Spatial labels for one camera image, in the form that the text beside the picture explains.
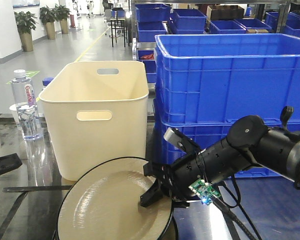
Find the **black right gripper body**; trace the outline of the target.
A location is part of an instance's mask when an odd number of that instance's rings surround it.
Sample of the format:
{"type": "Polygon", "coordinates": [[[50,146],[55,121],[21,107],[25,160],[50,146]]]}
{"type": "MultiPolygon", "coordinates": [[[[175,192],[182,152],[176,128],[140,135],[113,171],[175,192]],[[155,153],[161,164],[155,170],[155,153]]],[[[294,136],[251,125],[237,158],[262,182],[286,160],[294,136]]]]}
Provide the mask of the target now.
{"type": "Polygon", "coordinates": [[[203,155],[200,153],[202,151],[201,147],[174,127],[169,127],[163,138],[185,152],[185,155],[162,168],[167,177],[168,188],[178,201],[197,200],[198,197],[189,189],[189,186],[198,179],[204,178],[204,164],[201,159],[203,155]]]}

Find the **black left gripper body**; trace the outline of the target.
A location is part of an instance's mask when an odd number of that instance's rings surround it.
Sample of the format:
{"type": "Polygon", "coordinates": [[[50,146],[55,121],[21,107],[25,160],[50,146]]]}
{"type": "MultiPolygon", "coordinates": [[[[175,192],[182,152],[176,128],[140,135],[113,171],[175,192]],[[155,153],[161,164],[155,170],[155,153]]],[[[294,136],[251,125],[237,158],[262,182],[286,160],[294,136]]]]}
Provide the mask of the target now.
{"type": "Polygon", "coordinates": [[[0,156],[0,176],[19,168],[22,164],[17,153],[0,156]]]}

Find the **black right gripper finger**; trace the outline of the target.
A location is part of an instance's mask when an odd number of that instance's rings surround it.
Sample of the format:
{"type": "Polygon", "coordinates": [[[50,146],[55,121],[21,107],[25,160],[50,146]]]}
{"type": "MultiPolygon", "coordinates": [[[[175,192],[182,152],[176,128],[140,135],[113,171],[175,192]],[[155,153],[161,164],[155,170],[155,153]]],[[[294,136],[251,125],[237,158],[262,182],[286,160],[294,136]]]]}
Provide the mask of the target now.
{"type": "Polygon", "coordinates": [[[167,164],[148,161],[143,166],[143,174],[146,177],[154,177],[158,180],[166,180],[169,177],[170,166],[167,164]]]}
{"type": "Polygon", "coordinates": [[[152,186],[140,196],[140,205],[142,207],[149,207],[162,199],[163,196],[160,182],[156,179],[152,186]]]}

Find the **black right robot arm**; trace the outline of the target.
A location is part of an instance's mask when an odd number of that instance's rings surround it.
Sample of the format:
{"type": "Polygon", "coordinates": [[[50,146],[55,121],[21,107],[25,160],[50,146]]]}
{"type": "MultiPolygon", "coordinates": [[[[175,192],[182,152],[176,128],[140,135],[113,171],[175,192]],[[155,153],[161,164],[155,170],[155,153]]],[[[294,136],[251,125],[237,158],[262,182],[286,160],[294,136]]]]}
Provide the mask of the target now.
{"type": "Polygon", "coordinates": [[[195,199],[204,204],[220,195],[213,185],[254,167],[264,167],[291,180],[300,190],[300,131],[289,131],[287,122],[293,114],[291,106],[283,108],[281,127],[270,127],[257,115],[238,119],[228,134],[215,144],[202,149],[177,128],[170,127],[164,139],[184,152],[172,164],[148,162],[145,176],[155,178],[154,184],[140,197],[148,207],[163,195],[178,202],[195,199]]]}

